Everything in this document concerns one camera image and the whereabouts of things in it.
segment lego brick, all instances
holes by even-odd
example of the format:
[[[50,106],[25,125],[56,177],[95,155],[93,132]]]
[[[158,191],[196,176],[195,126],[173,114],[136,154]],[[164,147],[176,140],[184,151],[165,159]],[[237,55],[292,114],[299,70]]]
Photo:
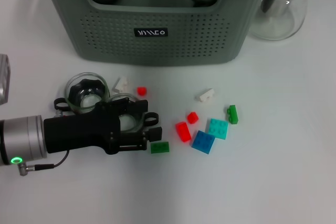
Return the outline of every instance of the lego brick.
[[[205,101],[209,100],[211,97],[213,97],[214,94],[215,94],[215,90],[214,89],[209,89],[208,91],[206,91],[203,94],[199,95],[197,98],[201,102],[205,102]]]
[[[144,96],[147,94],[147,88],[146,87],[138,87],[137,89],[138,95]]]
[[[198,115],[196,114],[196,112],[191,112],[188,116],[187,116],[187,120],[190,124],[194,124],[198,121]]]
[[[228,122],[211,119],[208,134],[213,135],[216,138],[226,139],[228,126]]]
[[[113,91],[116,93],[125,93],[127,89],[128,81],[125,76],[121,76],[116,85],[113,88]]]
[[[169,143],[151,143],[151,154],[169,152]]]
[[[198,131],[195,140],[193,142],[192,148],[204,152],[206,154],[209,154],[214,141],[215,136],[206,134],[202,131]]]
[[[182,142],[187,142],[191,140],[191,135],[186,122],[176,124],[176,131]]]
[[[237,115],[237,110],[235,105],[231,105],[227,109],[227,114],[229,115],[229,122],[231,124],[237,124],[238,123],[238,115]]]

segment white lego brick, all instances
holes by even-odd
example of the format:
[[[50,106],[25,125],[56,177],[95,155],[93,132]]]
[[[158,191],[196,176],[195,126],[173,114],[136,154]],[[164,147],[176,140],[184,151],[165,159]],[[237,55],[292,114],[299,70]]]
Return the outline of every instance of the white lego brick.
[[[127,90],[128,80],[125,76],[121,76],[116,85],[114,86],[113,90],[116,93],[125,93]]]
[[[215,94],[215,90],[214,89],[209,89],[208,91],[206,91],[203,94],[199,95],[197,98],[198,98],[199,101],[205,102],[208,99],[210,99],[211,97],[213,97],[214,94]]]

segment gray object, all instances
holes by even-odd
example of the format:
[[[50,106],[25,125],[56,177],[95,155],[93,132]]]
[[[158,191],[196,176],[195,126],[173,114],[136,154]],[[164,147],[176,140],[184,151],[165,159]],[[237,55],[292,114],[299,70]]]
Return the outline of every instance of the gray object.
[[[47,157],[40,115],[5,120],[3,124],[3,143],[9,163],[15,157],[24,162]]]
[[[261,0],[52,0],[77,53],[89,60],[151,66],[224,63],[243,45]],[[155,28],[136,37],[136,28]],[[160,34],[167,28],[168,36]]]
[[[8,56],[0,54],[0,105],[8,102],[10,75]]]

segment silver cylindrical joint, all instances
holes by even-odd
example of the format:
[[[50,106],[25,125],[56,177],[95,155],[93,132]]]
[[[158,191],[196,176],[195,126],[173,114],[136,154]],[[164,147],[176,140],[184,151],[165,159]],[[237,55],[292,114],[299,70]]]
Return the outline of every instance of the silver cylindrical joint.
[[[33,161],[47,157],[43,121],[40,115],[5,120],[3,125],[5,159],[9,164]]]

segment cable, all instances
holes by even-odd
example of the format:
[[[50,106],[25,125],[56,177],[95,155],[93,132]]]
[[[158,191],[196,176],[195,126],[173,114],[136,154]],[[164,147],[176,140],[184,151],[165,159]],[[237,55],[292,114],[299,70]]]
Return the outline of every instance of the cable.
[[[48,169],[54,169],[58,166],[60,166],[68,157],[70,151],[67,151],[67,153],[65,154],[64,158],[57,163],[56,165],[54,164],[44,164],[44,165],[35,165],[34,166],[34,170],[48,170]]]

